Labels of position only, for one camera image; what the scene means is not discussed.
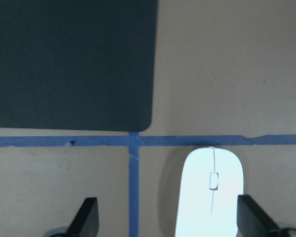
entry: mouse scroll wheel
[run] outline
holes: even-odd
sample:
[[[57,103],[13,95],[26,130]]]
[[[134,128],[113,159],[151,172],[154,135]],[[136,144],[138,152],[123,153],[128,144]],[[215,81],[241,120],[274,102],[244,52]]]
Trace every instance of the mouse scroll wheel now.
[[[209,176],[209,189],[217,190],[218,189],[218,173],[212,172]]]

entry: blue painter's tape strip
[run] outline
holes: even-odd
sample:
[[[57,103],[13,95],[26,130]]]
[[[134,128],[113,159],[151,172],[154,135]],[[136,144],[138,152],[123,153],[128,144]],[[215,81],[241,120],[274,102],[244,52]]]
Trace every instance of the blue painter's tape strip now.
[[[129,237],[139,236],[139,146],[129,147]]]
[[[266,135],[246,138],[222,136],[19,136],[0,137],[0,147],[61,147],[61,146],[241,146],[296,145],[296,135]]]

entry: vertical blue tape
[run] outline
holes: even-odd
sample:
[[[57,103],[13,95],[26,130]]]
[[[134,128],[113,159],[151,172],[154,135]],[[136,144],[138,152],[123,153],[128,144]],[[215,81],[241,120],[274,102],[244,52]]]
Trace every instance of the vertical blue tape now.
[[[139,146],[129,146],[129,237],[139,236]]]

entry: mouse pad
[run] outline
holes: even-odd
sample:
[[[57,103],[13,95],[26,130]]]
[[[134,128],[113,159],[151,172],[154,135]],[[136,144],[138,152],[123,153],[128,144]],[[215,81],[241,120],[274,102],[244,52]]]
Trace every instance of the mouse pad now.
[[[0,127],[142,131],[156,0],[0,1]]]

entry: white computer mouse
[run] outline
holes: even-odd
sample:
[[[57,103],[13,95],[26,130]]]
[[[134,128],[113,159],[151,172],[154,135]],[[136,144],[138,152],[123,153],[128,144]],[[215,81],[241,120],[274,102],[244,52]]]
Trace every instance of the white computer mouse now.
[[[186,158],[180,188],[176,237],[236,237],[237,197],[243,194],[238,157],[207,147]]]

